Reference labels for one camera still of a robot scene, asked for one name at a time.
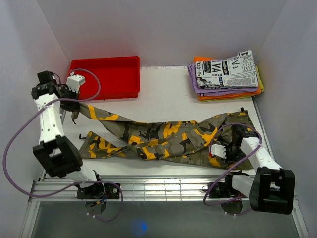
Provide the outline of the camouflage yellow green trousers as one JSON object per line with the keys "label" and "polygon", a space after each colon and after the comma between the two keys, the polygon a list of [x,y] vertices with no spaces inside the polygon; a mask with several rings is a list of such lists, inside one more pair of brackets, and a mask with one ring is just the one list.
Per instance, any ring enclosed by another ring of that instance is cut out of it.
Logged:
{"label": "camouflage yellow green trousers", "polygon": [[253,126],[247,111],[223,113],[201,122],[195,120],[170,122],[136,122],[91,105],[80,104],[72,112],[99,121],[103,127],[126,145],[117,147],[89,131],[79,152],[83,159],[110,157],[141,158],[146,161],[167,160],[187,165],[229,169],[233,162],[209,154],[209,145],[227,146],[232,142],[230,123]]}

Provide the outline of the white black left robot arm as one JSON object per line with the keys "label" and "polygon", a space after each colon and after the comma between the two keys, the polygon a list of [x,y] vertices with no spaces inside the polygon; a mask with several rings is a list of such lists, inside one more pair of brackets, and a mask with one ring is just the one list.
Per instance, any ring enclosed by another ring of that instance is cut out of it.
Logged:
{"label": "white black left robot arm", "polygon": [[60,111],[74,112],[79,109],[80,87],[84,76],[71,73],[65,84],[56,81],[51,71],[38,73],[39,84],[32,88],[31,96],[40,112],[39,144],[33,154],[50,177],[71,179],[88,197],[100,198],[105,186],[94,170],[83,164],[76,146],[66,137]]}

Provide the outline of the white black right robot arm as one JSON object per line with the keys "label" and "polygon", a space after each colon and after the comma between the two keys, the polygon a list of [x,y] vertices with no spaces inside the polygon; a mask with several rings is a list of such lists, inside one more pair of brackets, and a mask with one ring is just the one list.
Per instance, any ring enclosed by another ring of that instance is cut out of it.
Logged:
{"label": "white black right robot arm", "polygon": [[225,176],[226,195],[238,193],[249,198],[253,211],[289,215],[293,210],[295,174],[283,169],[261,145],[260,136],[244,124],[232,124],[232,142],[225,149],[225,158],[247,156],[255,171],[251,178],[243,172]]}

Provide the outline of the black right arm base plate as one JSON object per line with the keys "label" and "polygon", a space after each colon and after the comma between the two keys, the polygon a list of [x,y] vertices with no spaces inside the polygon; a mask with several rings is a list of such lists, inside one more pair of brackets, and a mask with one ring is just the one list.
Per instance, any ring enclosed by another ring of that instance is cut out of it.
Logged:
{"label": "black right arm base plate", "polygon": [[208,193],[208,198],[233,198],[238,195],[239,193],[227,189],[225,182],[220,182]]}

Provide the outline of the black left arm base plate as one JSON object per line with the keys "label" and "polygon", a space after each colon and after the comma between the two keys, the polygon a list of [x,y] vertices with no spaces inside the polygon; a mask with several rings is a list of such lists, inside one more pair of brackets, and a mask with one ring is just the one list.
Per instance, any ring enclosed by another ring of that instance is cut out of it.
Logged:
{"label": "black left arm base plate", "polygon": [[120,197],[119,188],[120,184],[117,183],[96,183],[86,188],[78,188],[77,199],[118,199]]}

